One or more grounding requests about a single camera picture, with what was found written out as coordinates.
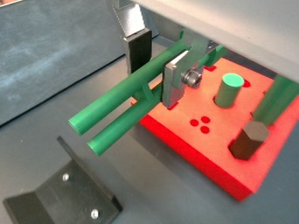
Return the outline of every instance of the metal plate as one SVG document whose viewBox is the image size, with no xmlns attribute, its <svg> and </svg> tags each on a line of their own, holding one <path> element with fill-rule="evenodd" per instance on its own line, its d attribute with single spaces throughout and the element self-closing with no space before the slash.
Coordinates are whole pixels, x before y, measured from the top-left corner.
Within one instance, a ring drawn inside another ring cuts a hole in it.
<svg viewBox="0 0 299 224">
<path fill-rule="evenodd" d="M 299 82 L 297 1 L 135 2 Z"/>
<path fill-rule="evenodd" d="M 109 223 L 121 206 L 108 189 L 84 172 L 84 164 L 61 138 L 58 142 L 75 158 L 34 192 L 4 200 L 14 224 Z"/>
</svg>

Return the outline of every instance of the dark hexagonal peg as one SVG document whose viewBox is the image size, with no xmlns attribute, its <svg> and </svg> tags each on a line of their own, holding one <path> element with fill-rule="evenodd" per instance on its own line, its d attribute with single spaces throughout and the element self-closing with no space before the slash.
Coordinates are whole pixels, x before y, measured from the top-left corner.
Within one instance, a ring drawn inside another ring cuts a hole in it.
<svg viewBox="0 0 299 224">
<path fill-rule="evenodd" d="M 236 140 L 228 146 L 235 158 L 249 160 L 259 146 L 267 140 L 269 132 L 261 122 L 249 121 L 237 134 Z"/>
</svg>

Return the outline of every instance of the gray table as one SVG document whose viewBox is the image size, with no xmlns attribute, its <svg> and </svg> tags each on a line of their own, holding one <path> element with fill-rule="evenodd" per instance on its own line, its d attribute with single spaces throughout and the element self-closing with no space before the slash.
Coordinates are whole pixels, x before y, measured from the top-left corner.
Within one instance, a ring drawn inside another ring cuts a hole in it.
<svg viewBox="0 0 299 224">
<path fill-rule="evenodd" d="M 169 42 L 157 38 L 153 53 Z M 297 223 L 299 125 L 255 195 L 236 202 L 137 124 L 101 157 L 85 142 L 129 102 L 79 137 L 68 119 L 127 77 L 121 58 L 0 129 L 0 199 L 32 191 L 71 160 L 61 135 L 124 207 L 115 224 Z M 12 223 L 0 206 L 0 223 Z"/>
</svg>

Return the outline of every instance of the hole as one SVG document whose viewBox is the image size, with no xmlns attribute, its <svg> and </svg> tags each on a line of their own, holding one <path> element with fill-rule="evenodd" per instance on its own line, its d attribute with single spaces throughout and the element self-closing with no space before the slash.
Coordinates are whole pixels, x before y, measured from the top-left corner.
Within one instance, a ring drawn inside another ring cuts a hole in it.
<svg viewBox="0 0 299 224">
<path fill-rule="evenodd" d="M 204 69 L 208 70 L 209 72 L 212 72 L 216 69 L 216 67 L 215 66 L 205 66 Z"/>
<path fill-rule="evenodd" d="M 173 110 L 173 108 L 177 106 L 179 102 L 176 102 L 169 108 L 168 110 Z"/>
<path fill-rule="evenodd" d="M 251 84 L 249 84 L 248 80 L 244 80 L 243 87 L 244 87 L 244 88 L 249 88 L 249 87 L 251 87 Z"/>
<path fill-rule="evenodd" d="M 200 132 L 201 132 L 203 134 L 208 134 L 208 133 L 211 132 L 211 129 L 209 129 L 207 126 L 201 126 L 201 127 L 200 127 Z"/>
<path fill-rule="evenodd" d="M 196 126 L 199 126 L 199 121 L 196 120 L 196 119 L 191 119 L 191 126 L 192 127 L 196 127 Z"/>
<path fill-rule="evenodd" d="M 209 123 L 211 122 L 211 119 L 207 117 L 207 116 L 203 116 L 200 118 L 200 120 L 204 122 L 204 123 Z"/>
</svg>

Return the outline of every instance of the red peg board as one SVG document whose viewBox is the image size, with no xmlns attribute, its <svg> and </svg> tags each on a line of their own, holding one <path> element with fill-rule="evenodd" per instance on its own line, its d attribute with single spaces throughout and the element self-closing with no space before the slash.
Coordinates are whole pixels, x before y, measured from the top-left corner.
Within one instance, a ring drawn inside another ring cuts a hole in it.
<svg viewBox="0 0 299 224">
<path fill-rule="evenodd" d="M 272 80 L 225 59 L 215 66 L 213 70 L 204 70 L 200 87 L 185 88 L 176 106 L 168 110 L 159 104 L 140 123 L 228 194 L 243 200 L 257 191 L 297 122 L 299 97 L 269 127 L 269 137 L 253 157 L 248 161 L 235 159 L 228 145 L 252 119 Z M 239 74 L 245 84 L 233 106 L 220 108 L 213 97 L 227 73 Z"/>
</svg>

